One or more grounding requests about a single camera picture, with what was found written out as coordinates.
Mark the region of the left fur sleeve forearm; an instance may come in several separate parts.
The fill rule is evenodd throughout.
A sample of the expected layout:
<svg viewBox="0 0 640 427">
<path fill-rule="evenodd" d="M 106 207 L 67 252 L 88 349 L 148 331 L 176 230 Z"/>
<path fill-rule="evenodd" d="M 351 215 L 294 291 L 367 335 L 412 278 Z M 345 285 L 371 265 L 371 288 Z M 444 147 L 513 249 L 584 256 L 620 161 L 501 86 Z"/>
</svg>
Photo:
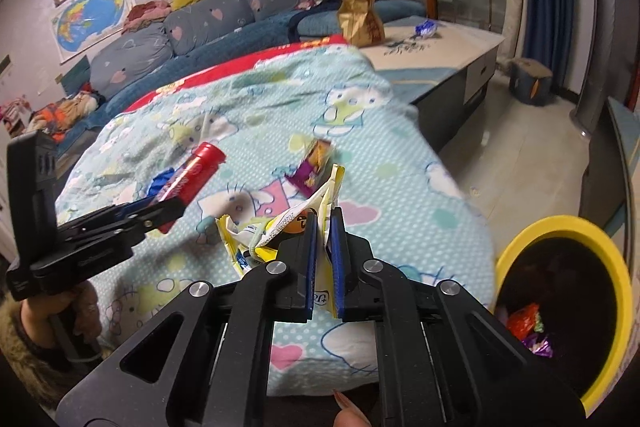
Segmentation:
<svg viewBox="0 0 640 427">
<path fill-rule="evenodd" d="M 52 412 L 63 395 L 80 382 L 82 373 L 68 363 L 56 337 L 53 349 L 40 348 L 28 338 L 21 322 L 23 301 L 10 295 L 1 301 L 1 351 L 29 394 L 40 407 Z"/>
</svg>

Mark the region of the left hand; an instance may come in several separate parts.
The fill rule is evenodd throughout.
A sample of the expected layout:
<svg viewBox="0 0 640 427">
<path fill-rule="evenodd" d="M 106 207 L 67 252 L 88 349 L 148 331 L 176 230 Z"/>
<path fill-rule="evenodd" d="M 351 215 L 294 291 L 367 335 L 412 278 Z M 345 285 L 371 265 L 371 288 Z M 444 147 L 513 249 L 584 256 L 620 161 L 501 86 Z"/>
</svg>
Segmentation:
<svg viewBox="0 0 640 427">
<path fill-rule="evenodd" d="M 90 282 L 84 282 L 62 294 L 25 299 L 21 304 L 21 322 L 28 338 L 40 348 L 53 349 L 56 340 L 50 317 L 67 309 L 72 309 L 75 315 L 75 335 L 81 335 L 87 343 L 99 337 L 102 326 L 98 295 Z"/>
</svg>

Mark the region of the right hand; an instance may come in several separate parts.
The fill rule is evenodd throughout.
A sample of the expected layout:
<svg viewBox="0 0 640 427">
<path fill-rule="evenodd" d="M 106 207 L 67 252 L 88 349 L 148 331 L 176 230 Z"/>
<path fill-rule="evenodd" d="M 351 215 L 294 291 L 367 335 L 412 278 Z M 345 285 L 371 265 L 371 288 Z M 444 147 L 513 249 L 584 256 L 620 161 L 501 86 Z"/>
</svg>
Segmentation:
<svg viewBox="0 0 640 427">
<path fill-rule="evenodd" d="M 334 418 L 334 427 L 371 427 L 370 421 L 366 418 L 360 408 L 352 400 L 349 400 L 344 393 L 333 390 L 334 399 L 341 409 Z"/>
</svg>

